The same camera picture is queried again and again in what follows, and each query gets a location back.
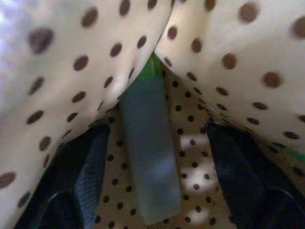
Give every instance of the black item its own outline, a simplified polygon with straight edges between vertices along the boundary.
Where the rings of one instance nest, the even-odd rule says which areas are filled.
[[[102,191],[110,129],[66,144],[41,179],[16,229],[92,229]]]
[[[217,176],[243,229],[305,229],[305,199],[283,171],[242,132],[207,127]]]

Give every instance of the polka dot fabric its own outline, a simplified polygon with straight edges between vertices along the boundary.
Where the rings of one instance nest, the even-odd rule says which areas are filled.
[[[0,9],[0,228],[10,229],[58,147],[104,117],[141,72],[172,8],[168,0],[25,0]]]
[[[305,152],[302,1],[177,0],[155,53],[209,110]]]
[[[120,111],[116,107],[102,121],[111,119],[112,130],[95,229],[234,229],[205,132],[210,115],[198,106],[199,101],[177,76],[168,70],[164,70],[163,75],[181,184],[182,211],[155,225],[144,224],[136,205]]]

